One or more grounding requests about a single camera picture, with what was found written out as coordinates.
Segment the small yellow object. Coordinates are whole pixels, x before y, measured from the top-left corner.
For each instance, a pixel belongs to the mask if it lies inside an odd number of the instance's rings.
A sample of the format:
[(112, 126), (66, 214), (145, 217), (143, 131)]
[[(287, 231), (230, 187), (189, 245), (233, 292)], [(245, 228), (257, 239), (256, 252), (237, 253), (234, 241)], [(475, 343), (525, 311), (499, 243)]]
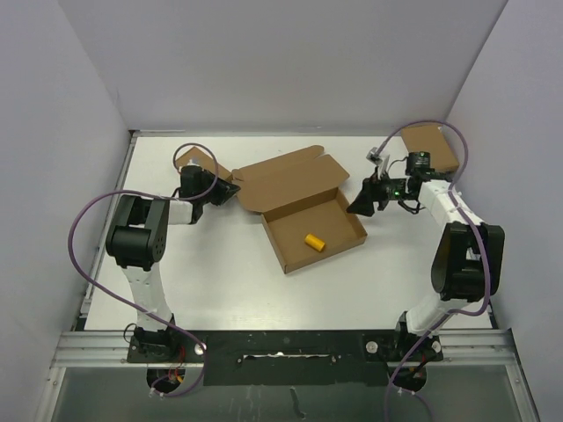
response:
[(325, 242), (313, 234), (307, 234), (304, 238), (304, 242), (317, 252), (322, 252), (325, 249)]

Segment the large cardboard box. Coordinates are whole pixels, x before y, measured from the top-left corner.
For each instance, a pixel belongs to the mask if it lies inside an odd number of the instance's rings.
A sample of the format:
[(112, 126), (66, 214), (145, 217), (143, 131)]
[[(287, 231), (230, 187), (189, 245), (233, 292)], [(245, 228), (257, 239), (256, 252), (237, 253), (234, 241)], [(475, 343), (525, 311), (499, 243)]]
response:
[[(348, 172), (321, 145), (312, 145), (235, 169), (243, 209), (259, 214), (284, 273), (362, 245), (367, 232), (349, 206), (341, 185)], [(307, 234), (325, 242), (317, 252)]]

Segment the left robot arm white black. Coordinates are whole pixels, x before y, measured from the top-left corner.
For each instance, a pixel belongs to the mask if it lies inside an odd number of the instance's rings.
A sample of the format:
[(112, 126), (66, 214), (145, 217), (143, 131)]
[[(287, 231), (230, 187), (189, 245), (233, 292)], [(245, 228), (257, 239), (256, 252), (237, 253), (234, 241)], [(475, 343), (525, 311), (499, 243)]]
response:
[(106, 237), (106, 252), (123, 271), (137, 314), (132, 346), (168, 361), (179, 350), (174, 315), (165, 299), (159, 263), (165, 254), (169, 225), (194, 225), (204, 207), (220, 207), (240, 187), (197, 164), (180, 170), (179, 187), (169, 199), (124, 194)]

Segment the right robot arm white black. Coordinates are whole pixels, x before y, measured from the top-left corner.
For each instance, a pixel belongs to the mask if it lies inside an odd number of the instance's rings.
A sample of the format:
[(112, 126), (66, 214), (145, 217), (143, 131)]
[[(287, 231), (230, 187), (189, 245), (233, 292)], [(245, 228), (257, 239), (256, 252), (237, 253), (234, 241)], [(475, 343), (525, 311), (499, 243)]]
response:
[(505, 232), (471, 211), (453, 186), (453, 173), (432, 168), (426, 151), (405, 158), (402, 178), (390, 176), (388, 156), (372, 149), (367, 158), (375, 170), (362, 181), (348, 213), (371, 217), (394, 201), (412, 215), (426, 209), (442, 231), (430, 269), (434, 291), (401, 315), (391, 337), (392, 351), (408, 360), (422, 349), (424, 335), (436, 335), (475, 302), (487, 305), (497, 292)]

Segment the small closed cardboard box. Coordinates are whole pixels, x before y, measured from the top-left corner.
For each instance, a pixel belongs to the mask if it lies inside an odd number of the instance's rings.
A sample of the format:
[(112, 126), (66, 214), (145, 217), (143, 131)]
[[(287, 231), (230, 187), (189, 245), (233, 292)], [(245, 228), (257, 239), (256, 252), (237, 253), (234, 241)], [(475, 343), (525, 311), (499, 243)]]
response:
[[(175, 159), (174, 165), (177, 171), (180, 171), (182, 167), (189, 165), (189, 164), (197, 164), (205, 170), (215, 172), (216, 164), (211, 155), (207, 152), (203, 151), (200, 148), (192, 147), (187, 152), (179, 156)], [(222, 165), (218, 164), (218, 172), (219, 178), (231, 182), (232, 181), (232, 174)]]

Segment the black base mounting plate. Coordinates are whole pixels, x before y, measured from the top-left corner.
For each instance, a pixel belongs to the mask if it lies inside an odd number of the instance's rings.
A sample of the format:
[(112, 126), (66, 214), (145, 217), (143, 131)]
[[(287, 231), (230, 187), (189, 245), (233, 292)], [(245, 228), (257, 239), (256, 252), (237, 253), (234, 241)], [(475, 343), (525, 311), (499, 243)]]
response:
[(191, 366), (203, 367), (203, 384), (215, 386), (325, 386), (361, 383), (384, 386), (394, 365), (405, 366), (397, 384), (421, 388), (426, 366), (443, 359), (438, 337), (416, 350), (416, 336), (402, 329), (340, 331), (197, 331), (189, 338), (171, 329), (136, 329), (127, 361), (148, 364), (147, 374), (173, 391)]

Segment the aluminium frame rail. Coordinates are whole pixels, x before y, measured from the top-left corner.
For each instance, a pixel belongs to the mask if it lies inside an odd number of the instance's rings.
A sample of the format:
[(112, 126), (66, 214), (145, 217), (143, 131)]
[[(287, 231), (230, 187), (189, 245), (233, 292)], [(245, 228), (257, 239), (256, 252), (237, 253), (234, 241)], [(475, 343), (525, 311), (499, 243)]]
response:
[[(515, 340), (503, 330), (445, 330), (440, 340), (446, 367), (501, 366), (506, 369), (516, 408), (523, 421), (538, 421)], [(47, 386), (35, 419), (49, 421), (67, 368), (168, 368), (168, 362), (133, 363), (127, 360), (128, 344), (120, 331), (67, 331), (61, 334), (48, 372)]]

